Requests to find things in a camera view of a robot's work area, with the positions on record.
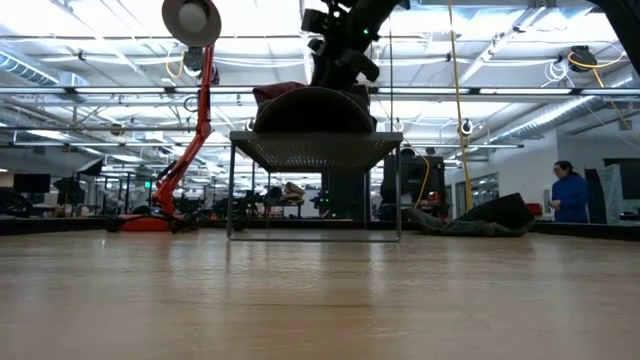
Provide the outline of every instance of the black cloth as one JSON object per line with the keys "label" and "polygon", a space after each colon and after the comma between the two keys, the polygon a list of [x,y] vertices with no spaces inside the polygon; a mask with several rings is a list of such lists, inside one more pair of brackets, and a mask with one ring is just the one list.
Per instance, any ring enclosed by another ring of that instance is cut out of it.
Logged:
{"label": "black cloth", "polygon": [[534,224],[520,194],[513,194],[477,206],[458,219],[447,222],[418,209],[406,210],[421,233],[441,236],[519,237]]}

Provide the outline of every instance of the fluorescent light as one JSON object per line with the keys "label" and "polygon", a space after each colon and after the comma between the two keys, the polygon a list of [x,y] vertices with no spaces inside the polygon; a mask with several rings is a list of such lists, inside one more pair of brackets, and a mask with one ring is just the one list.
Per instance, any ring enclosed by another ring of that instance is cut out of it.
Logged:
{"label": "fluorescent light", "polygon": [[78,94],[164,94],[161,87],[76,88]]}
{"label": "fluorescent light", "polygon": [[[197,94],[200,90],[199,86],[184,86],[175,88],[178,94]],[[252,94],[252,87],[245,86],[212,86],[212,94]]]}
{"label": "fluorescent light", "polygon": [[71,146],[96,146],[96,147],[117,147],[118,143],[71,143]]}
{"label": "fluorescent light", "polygon": [[420,143],[420,142],[411,142],[413,146],[420,147],[432,147],[434,149],[459,149],[460,145],[457,144],[433,144],[433,143]]}
{"label": "fluorescent light", "polygon": [[[470,90],[468,88],[460,89],[460,94],[468,94]],[[378,89],[379,94],[425,94],[425,95],[455,95],[455,88],[435,88],[435,87],[382,87]]]}
{"label": "fluorescent light", "polygon": [[92,148],[86,148],[86,147],[81,147],[80,149],[88,152],[89,154],[94,154],[94,155],[103,155],[100,151],[98,150],[94,150]]}
{"label": "fluorescent light", "polygon": [[18,95],[18,94],[66,94],[64,88],[60,87],[3,87],[0,88],[0,94]]}
{"label": "fluorescent light", "polygon": [[174,143],[153,143],[153,142],[136,142],[136,143],[71,143],[71,146],[95,146],[95,147],[118,147],[118,146],[126,146],[126,147],[146,147],[146,146],[173,146]]}
{"label": "fluorescent light", "polygon": [[62,134],[59,131],[50,131],[50,130],[30,130],[27,131],[29,134],[38,135],[42,137],[46,137],[54,140],[67,140],[69,137],[67,135]]}
{"label": "fluorescent light", "polygon": [[131,156],[131,155],[110,155],[112,158],[114,159],[118,159],[120,161],[125,161],[125,162],[140,162],[140,161],[144,161],[143,159],[137,157],[137,156]]}
{"label": "fluorescent light", "polygon": [[127,147],[146,147],[146,146],[173,146],[174,143],[162,142],[162,143],[122,143],[121,145]]}
{"label": "fluorescent light", "polygon": [[572,89],[480,89],[481,95],[569,95]]}
{"label": "fluorescent light", "polygon": [[15,142],[14,146],[65,146],[63,143],[58,142],[44,142],[44,141],[33,141],[33,142]]}
{"label": "fluorescent light", "polygon": [[473,147],[476,148],[476,150],[477,149],[521,149],[524,147],[524,144],[473,145]]}

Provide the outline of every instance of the metal frame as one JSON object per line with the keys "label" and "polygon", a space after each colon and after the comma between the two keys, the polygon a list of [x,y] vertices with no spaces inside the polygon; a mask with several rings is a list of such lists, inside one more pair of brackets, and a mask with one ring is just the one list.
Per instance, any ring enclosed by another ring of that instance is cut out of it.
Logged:
{"label": "metal frame", "polygon": [[[236,152],[237,152],[237,144],[236,142],[234,142],[233,140],[231,141],[231,157],[230,157],[230,169],[229,169],[229,186],[228,186],[228,203],[227,203],[227,238],[231,241],[287,241],[287,242],[367,242],[367,243],[377,243],[377,242],[399,242],[402,239],[402,203],[401,203],[401,193],[400,193],[400,184],[401,184],[401,179],[400,179],[400,165],[401,165],[401,156],[400,156],[400,151],[401,151],[401,143],[399,142],[397,145],[394,146],[393,150],[395,150],[395,154],[394,154],[394,169],[395,169],[395,177],[396,177],[396,236],[394,240],[357,240],[357,239],[339,239],[339,238],[335,238],[335,239],[317,239],[317,240],[287,240],[287,239],[278,239],[278,238],[269,238],[269,237],[264,237],[264,238],[251,238],[251,239],[244,239],[244,238],[236,238],[233,236],[233,189],[234,189],[234,175],[235,175],[235,156],[236,156]],[[264,164],[261,164],[261,166],[263,168],[265,168],[268,172],[268,186],[269,188],[271,187],[271,171],[269,171],[269,167],[265,167],[263,166]],[[363,173],[367,173],[370,169],[363,169]],[[369,211],[368,206],[367,206],[368,202],[365,201],[364,204],[364,211]],[[364,230],[367,229],[367,221],[366,221],[366,217],[365,217],[365,226],[364,226]],[[266,219],[266,229],[269,229],[269,217],[267,217]]]}

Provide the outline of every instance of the desk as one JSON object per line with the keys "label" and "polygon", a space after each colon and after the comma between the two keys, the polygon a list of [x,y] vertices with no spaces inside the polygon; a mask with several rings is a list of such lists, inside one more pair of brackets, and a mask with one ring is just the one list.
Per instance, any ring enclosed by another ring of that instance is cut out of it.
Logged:
{"label": "desk", "polygon": [[[231,169],[229,174],[228,213],[233,213],[235,154],[240,151],[267,171],[321,173],[341,170],[366,173],[392,150],[396,166],[396,239],[400,241],[402,222],[400,208],[400,144],[401,133],[255,133],[232,131]],[[233,237],[233,218],[227,219],[227,237]]]}

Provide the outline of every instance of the white wall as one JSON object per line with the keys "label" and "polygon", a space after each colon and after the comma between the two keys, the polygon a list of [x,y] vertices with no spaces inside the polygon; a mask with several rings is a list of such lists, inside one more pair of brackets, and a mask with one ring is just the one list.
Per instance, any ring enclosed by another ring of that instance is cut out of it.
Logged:
{"label": "white wall", "polygon": [[[548,200],[544,198],[544,190],[551,189],[557,180],[553,175],[553,164],[558,161],[556,132],[553,130],[544,134],[543,139],[523,143],[523,149],[497,150],[490,155],[489,162],[470,163],[470,177],[498,173],[500,196],[520,193],[526,203],[543,205]],[[464,171],[447,171],[445,182],[447,185],[464,182]]]}
{"label": "white wall", "polygon": [[640,141],[635,138],[626,140],[635,144],[637,148],[613,136],[608,138],[559,137],[558,155],[560,160],[570,161],[576,172],[584,175],[585,168],[603,168],[603,159],[640,158]]}
{"label": "white wall", "polygon": [[13,173],[0,173],[0,187],[13,187]]}

